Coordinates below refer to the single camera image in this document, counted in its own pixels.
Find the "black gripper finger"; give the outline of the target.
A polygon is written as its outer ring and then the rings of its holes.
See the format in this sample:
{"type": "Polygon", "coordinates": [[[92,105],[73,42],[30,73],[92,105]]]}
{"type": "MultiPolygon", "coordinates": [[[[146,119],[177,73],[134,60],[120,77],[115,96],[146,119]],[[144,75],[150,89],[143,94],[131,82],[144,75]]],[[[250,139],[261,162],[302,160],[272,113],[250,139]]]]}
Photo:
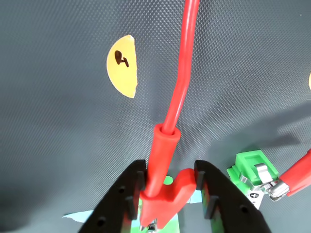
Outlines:
{"type": "Polygon", "coordinates": [[[80,233],[129,233],[138,217],[140,192],[145,189],[146,161],[133,161],[116,179],[80,233]]]}
{"type": "Polygon", "coordinates": [[[270,233],[262,213],[216,166],[194,163],[196,189],[201,191],[203,215],[213,233],[270,233]]]}

